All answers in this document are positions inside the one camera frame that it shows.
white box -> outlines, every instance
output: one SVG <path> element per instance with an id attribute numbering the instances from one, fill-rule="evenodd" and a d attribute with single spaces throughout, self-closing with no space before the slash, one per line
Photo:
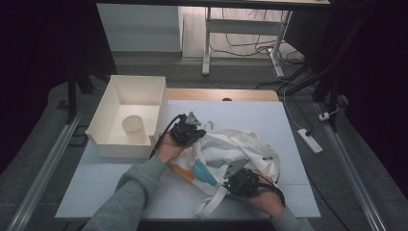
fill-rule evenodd
<path id="1" fill-rule="evenodd" d="M 103 157 L 148 158 L 166 124 L 166 78 L 113 75 L 86 132 Z M 122 128 L 125 117 L 143 119 L 149 139 L 133 144 Z"/>

white table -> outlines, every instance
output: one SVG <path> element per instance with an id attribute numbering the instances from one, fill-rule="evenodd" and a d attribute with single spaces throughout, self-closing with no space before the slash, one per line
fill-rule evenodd
<path id="1" fill-rule="evenodd" d="M 287 205 L 297 217 L 320 217 L 311 186 L 307 179 L 288 119 L 280 102 L 219 102 L 169 100 L 168 117 L 194 111 L 202 122 L 211 120 L 215 129 L 252 130 L 270 143 L 281 158 L 279 187 Z M 136 159 L 102 158 L 89 142 L 65 193 L 56 218 L 90 218 L 114 193 L 123 172 Z M 207 197 L 190 182 L 168 170 L 163 185 L 152 204 L 144 211 L 144 219 L 199 219 L 194 211 Z M 249 204 L 224 199 L 209 219 L 259 219 L 267 216 Z"/>

white device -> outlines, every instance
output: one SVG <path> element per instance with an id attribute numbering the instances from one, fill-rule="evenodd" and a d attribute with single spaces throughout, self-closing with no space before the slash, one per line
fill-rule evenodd
<path id="1" fill-rule="evenodd" d="M 306 129 L 300 129 L 297 131 L 297 134 L 306 142 L 306 144 L 312 149 L 315 154 L 320 153 L 323 149 L 320 145 L 313 139 L 312 136 L 306 136 Z"/>

white cup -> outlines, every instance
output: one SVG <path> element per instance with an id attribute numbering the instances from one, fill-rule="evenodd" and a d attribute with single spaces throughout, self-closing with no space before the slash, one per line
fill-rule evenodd
<path id="1" fill-rule="evenodd" d="M 130 143 L 144 144 L 147 141 L 146 131 L 144 130 L 143 119 L 138 115 L 129 115 L 122 121 L 123 130 L 126 133 Z"/>

gray sleeve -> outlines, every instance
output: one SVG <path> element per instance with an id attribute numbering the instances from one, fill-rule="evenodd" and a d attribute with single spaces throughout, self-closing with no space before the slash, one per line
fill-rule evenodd
<path id="1" fill-rule="evenodd" d="M 271 219 L 273 227 L 277 231 L 314 231 L 306 218 L 296 218 L 292 211 L 285 207 L 281 215 Z"/>
<path id="2" fill-rule="evenodd" d="M 119 179 L 115 193 L 88 221 L 83 230 L 132 230 L 138 228 L 143 208 L 161 186 L 166 166 L 156 156 L 133 165 Z"/>

